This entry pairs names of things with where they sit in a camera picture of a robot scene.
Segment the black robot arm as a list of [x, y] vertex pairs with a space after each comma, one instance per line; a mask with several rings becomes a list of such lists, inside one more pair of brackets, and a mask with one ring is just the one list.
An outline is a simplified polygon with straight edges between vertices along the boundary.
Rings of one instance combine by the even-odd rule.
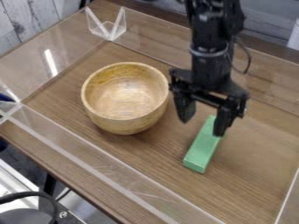
[[234, 120], [244, 115], [248, 91], [232, 80], [236, 37], [244, 13], [239, 0], [186, 0], [191, 26], [191, 69], [170, 70], [176, 113], [187, 123], [202, 102], [218, 110], [212, 134], [222, 137]]

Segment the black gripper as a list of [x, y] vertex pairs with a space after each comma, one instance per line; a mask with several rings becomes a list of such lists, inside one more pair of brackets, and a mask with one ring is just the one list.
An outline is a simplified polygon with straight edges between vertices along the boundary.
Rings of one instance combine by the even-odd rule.
[[170, 90], [178, 116], [187, 123], [196, 112], [196, 102], [218, 109], [214, 135], [222, 137], [235, 117], [244, 116], [248, 91], [231, 79], [234, 45], [216, 52], [191, 47], [191, 69], [170, 70]]

